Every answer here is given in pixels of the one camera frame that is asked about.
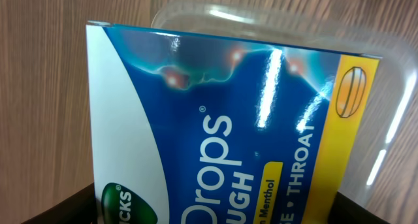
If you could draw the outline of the blue yellow VapoDrops box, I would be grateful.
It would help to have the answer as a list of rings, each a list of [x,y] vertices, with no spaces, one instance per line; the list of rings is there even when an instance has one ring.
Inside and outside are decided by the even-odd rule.
[[[328,223],[379,59],[88,24],[98,223]]]

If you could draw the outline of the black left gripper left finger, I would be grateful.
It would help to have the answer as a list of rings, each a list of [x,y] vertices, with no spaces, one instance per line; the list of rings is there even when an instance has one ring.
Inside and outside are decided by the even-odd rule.
[[[90,184],[49,210],[22,224],[96,224],[94,184]]]

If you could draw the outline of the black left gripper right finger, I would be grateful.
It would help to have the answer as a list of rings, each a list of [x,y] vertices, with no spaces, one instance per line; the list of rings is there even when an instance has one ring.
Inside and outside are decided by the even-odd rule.
[[[337,192],[331,208],[331,224],[389,224]]]

